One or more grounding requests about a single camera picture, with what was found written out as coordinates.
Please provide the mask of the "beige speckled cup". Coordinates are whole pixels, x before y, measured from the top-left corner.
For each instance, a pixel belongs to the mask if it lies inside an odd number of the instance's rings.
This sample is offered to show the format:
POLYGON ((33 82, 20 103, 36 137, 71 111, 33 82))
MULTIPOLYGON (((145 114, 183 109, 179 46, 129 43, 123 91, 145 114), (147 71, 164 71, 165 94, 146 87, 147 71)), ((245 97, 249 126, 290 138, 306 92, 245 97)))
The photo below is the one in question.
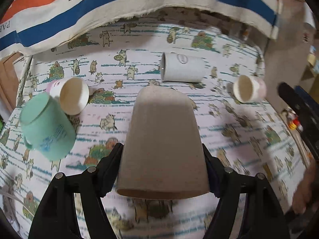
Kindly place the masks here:
POLYGON ((209 192, 203 147, 188 96, 161 86, 140 90, 116 191, 149 200, 188 199, 209 192))

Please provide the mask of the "mint green cup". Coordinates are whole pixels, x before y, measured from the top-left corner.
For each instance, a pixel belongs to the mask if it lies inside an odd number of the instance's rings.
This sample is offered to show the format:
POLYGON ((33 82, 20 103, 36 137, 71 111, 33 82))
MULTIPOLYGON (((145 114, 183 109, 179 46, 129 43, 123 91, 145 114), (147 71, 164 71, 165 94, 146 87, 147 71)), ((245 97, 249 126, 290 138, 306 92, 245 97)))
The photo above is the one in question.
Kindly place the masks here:
POLYGON ((21 110, 20 125, 25 146, 57 161, 72 150, 76 133, 60 105, 43 92, 29 100, 21 110))

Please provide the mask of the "small white paper cup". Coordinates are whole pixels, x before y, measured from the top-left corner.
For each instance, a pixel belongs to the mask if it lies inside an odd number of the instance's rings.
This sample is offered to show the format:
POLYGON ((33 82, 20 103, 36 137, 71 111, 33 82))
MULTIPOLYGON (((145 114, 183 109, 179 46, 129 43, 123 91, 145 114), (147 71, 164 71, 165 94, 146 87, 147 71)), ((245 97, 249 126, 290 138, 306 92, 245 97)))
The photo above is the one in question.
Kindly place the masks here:
POLYGON ((83 111, 89 100, 89 87, 79 77, 62 78, 50 82, 45 90, 61 109, 70 116, 75 116, 83 111))

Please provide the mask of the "pink and white cup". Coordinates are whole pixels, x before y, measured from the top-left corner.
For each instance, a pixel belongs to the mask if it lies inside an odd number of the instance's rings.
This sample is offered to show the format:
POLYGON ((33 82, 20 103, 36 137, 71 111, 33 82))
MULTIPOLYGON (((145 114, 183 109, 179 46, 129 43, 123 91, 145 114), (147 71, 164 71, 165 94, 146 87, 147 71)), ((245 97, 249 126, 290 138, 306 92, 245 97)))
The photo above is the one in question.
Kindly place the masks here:
POLYGON ((259 102, 267 95, 264 80, 252 75, 240 75, 233 83, 232 91, 235 98, 241 103, 259 102))

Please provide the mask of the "red yellow toy figure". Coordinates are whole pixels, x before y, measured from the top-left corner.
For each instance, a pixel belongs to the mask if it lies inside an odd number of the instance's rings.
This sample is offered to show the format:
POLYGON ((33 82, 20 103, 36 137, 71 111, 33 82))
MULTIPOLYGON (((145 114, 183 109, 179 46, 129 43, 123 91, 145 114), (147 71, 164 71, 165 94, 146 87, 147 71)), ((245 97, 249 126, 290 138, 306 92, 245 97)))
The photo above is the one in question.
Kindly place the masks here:
POLYGON ((298 115, 293 110, 288 110, 287 121, 290 130, 297 130, 300 133, 303 131, 298 115))

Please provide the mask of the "cartoon animal print bedsheet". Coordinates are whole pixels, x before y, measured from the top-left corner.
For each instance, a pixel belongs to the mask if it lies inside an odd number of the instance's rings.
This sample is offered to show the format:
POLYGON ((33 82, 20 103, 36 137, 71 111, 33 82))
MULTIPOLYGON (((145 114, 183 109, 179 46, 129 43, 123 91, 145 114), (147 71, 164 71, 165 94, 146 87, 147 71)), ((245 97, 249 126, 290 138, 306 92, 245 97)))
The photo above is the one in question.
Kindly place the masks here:
POLYGON ((177 141, 190 148, 189 120, 177 112, 153 113, 132 128, 136 98, 143 88, 185 94, 197 129, 211 155, 239 174, 263 173, 287 211, 304 166, 284 121, 267 101, 239 102, 232 85, 241 75, 263 77, 263 53, 205 24, 183 26, 138 20, 99 27, 68 44, 18 62, 24 75, 19 102, 1 132, 1 209, 27 238, 33 216, 53 176, 80 174, 106 157, 128 133, 151 132, 155 143, 177 141), (71 116, 72 150, 49 161, 26 148, 19 116, 25 103, 53 81, 79 77, 89 86, 85 109, 71 116))

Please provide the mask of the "wooden shelf unit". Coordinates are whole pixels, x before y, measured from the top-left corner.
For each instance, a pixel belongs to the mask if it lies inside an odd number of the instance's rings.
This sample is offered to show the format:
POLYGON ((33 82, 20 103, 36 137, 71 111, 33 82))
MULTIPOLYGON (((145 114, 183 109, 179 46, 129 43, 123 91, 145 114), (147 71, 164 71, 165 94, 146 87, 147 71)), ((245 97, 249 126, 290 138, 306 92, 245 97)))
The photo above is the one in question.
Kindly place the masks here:
POLYGON ((286 82, 291 87, 299 85, 309 92, 317 80, 307 68, 314 32, 305 25, 304 12, 303 2, 283 0, 277 40, 269 42, 264 56, 267 101, 277 113, 287 106, 277 94, 279 83, 286 82))

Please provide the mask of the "white cylindrical mug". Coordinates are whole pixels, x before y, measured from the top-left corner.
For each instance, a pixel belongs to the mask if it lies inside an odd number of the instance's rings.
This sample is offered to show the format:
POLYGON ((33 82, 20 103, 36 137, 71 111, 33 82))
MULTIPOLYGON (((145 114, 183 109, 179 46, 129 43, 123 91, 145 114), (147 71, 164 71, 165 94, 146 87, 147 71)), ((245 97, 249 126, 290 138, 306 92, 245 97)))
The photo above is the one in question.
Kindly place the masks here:
POLYGON ((208 73, 202 58, 180 53, 162 53, 160 60, 162 81, 199 83, 208 73))

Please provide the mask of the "striped Paris blanket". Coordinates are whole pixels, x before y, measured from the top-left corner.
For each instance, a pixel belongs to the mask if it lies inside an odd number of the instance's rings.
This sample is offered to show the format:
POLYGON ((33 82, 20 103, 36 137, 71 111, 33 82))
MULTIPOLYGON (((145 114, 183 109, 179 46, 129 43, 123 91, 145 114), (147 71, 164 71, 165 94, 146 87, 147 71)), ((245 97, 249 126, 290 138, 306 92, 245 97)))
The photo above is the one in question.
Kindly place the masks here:
POLYGON ((276 39, 282 0, 13 0, 1 19, 1 57, 35 55, 103 24, 166 7, 216 12, 276 39))

